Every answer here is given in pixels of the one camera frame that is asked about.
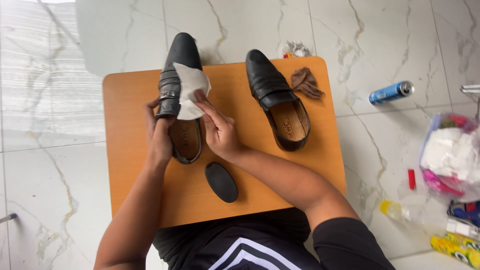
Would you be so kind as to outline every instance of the shoe insole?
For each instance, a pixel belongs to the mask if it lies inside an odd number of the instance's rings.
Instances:
[[[176,120],[168,133],[180,156],[193,159],[200,147],[196,120]]]
[[[300,121],[300,116],[295,110],[293,102],[283,102],[270,108],[270,113],[275,121],[280,134],[291,140],[300,141],[305,138],[305,130]]]
[[[222,165],[211,162],[205,168],[205,177],[213,192],[224,202],[234,202],[239,196],[237,184]]]

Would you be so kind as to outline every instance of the wooden surface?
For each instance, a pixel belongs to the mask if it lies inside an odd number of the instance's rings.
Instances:
[[[246,145],[295,161],[321,173],[342,193],[345,175],[336,129],[332,95],[325,61],[320,57],[273,60],[290,84],[292,72],[303,66],[311,69],[322,101],[301,98],[311,121],[307,144],[296,152],[280,150],[265,114],[250,94],[245,63],[205,66],[212,90],[209,100],[225,115],[235,119],[240,141]],[[141,106],[158,96],[160,70],[107,75],[103,82],[108,170],[112,214],[127,196],[144,163],[147,145]],[[165,173],[159,227],[214,220],[291,207],[273,191],[244,170],[216,156],[205,143],[197,161],[182,165],[172,159]],[[216,161],[232,175],[239,198],[225,203],[209,187],[205,166]]]

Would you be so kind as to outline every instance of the yellow package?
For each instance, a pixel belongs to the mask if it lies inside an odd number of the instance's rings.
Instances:
[[[480,270],[480,243],[458,234],[446,233],[430,239],[432,248]]]

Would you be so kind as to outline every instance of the black sleeve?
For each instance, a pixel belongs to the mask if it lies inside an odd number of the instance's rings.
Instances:
[[[324,221],[313,230],[312,236],[313,248],[327,270],[395,270],[375,236],[359,220],[336,218]]]

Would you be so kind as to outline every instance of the blue can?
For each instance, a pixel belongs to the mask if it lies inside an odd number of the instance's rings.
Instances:
[[[395,99],[408,97],[413,94],[414,91],[415,87],[413,87],[412,82],[403,81],[370,93],[368,100],[371,104],[377,105]]]

